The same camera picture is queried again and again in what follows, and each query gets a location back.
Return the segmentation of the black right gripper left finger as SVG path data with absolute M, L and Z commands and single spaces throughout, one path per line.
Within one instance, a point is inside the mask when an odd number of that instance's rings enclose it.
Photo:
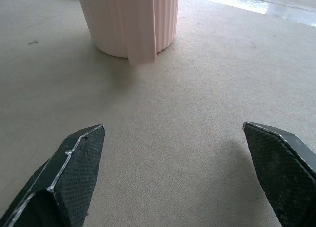
M 104 125 L 67 136 L 25 183 L 0 220 L 2 227 L 81 227 L 96 186 Z

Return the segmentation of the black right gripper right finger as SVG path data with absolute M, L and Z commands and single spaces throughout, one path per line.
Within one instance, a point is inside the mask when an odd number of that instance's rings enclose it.
M 257 179 L 283 227 L 316 225 L 316 155 L 295 134 L 243 124 Z

